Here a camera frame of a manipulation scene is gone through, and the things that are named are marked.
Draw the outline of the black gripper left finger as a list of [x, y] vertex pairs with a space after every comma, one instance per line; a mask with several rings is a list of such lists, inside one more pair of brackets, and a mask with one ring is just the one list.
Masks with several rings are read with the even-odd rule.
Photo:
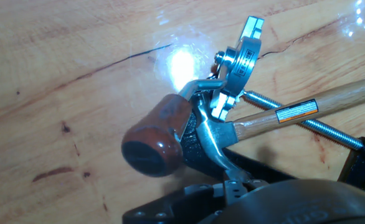
[[122, 223], [211, 223], [243, 195], [244, 185], [237, 180], [214, 185], [190, 185], [125, 212]]

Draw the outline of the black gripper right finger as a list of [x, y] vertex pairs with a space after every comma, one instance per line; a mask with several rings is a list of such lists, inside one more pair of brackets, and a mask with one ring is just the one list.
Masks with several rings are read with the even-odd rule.
[[264, 187], [265, 186], [265, 181], [260, 180], [260, 179], [250, 179], [250, 180], [244, 182], [242, 185], [245, 188], [244, 194], [247, 194], [247, 193], [249, 193], [251, 191], [254, 191], [258, 188]]

